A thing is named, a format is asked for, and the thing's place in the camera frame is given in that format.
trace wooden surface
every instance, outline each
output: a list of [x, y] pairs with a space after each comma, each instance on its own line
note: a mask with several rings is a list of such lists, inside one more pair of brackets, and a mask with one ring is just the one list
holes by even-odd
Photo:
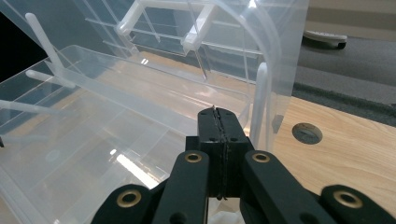
[[[306, 145], [292, 127], [317, 126], [322, 140]], [[357, 189], [396, 217], [396, 128], [292, 98], [274, 146], [275, 155], [307, 189], [335, 184]]]

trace plastic rod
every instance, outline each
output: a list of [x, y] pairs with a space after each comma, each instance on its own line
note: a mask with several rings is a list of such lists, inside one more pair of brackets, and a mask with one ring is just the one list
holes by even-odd
[[253, 146], [259, 149], [260, 133], [262, 131], [262, 118], [266, 105], [268, 84], [268, 69], [266, 63], [261, 63], [257, 71], [256, 91], [254, 94], [253, 112], [250, 122], [250, 140]]
[[71, 111], [67, 110], [56, 110], [40, 105], [28, 105], [19, 102], [12, 102], [12, 101], [4, 101], [0, 100], [0, 107], [4, 109], [12, 109], [12, 110], [19, 110], [23, 112], [30, 112], [30, 113], [40, 113], [40, 114], [52, 114], [52, 115], [70, 115], [73, 114]]
[[183, 49], [187, 53], [189, 50], [197, 50], [213, 21], [217, 12], [217, 7], [214, 5], [205, 5], [199, 14], [195, 24], [187, 33], [186, 38], [183, 40]]
[[140, 0], [134, 1], [128, 12], [117, 25], [116, 31], [119, 35], [128, 35], [134, 29], [140, 16], [144, 13], [146, 7], [156, 7], [173, 10], [202, 10], [206, 5], [203, 3], [191, 3], [191, 6], [184, 2], [178, 1], [159, 1], [159, 0]]
[[58, 57], [58, 54], [55, 52], [55, 49], [53, 48], [49, 38], [44, 32], [43, 27], [41, 27], [40, 22], [38, 22], [38, 19], [35, 16], [35, 14], [26, 13], [25, 18], [29, 23], [30, 27], [32, 27], [35, 36], [37, 36], [38, 41], [40, 41], [41, 46], [43, 47], [44, 51], [46, 51], [50, 60], [57, 66], [63, 67], [61, 59]]
[[73, 89], [76, 87], [75, 84], [73, 84], [72, 82], [69, 82], [67, 80], [64, 80], [61, 77], [53, 77], [53, 76], [47, 75], [45, 73], [37, 72], [34, 70], [27, 70], [26, 76], [40, 80], [40, 81], [45, 81], [45, 82], [50, 82], [53, 84], [61, 85], [61, 86], [64, 86], [64, 87], [67, 87], [70, 89]]

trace plastic container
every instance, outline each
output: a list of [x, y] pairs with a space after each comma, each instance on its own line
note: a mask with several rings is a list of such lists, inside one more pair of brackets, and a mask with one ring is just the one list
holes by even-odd
[[2, 12], [49, 55], [0, 84], [7, 205], [21, 223], [87, 222], [117, 187], [165, 180], [185, 136], [196, 135], [196, 114], [212, 105], [232, 110], [255, 147], [271, 150], [306, 8], [3, 0]]

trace dark floor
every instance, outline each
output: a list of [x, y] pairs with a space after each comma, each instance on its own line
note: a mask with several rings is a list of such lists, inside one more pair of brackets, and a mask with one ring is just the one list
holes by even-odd
[[396, 42], [303, 39], [293, 96], [396, 127]]

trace transparent storage box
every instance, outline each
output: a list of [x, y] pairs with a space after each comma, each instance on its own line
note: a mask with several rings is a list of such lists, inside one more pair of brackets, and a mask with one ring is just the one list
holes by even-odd
[[1, 195], [21, 223], [83, 223], [114, 189], [164, 181], [208, 107], [233, 111], [255, 148], [271, 150], [307, 1], [3, 0], [0, 9], [49, 55], [0, 84]]

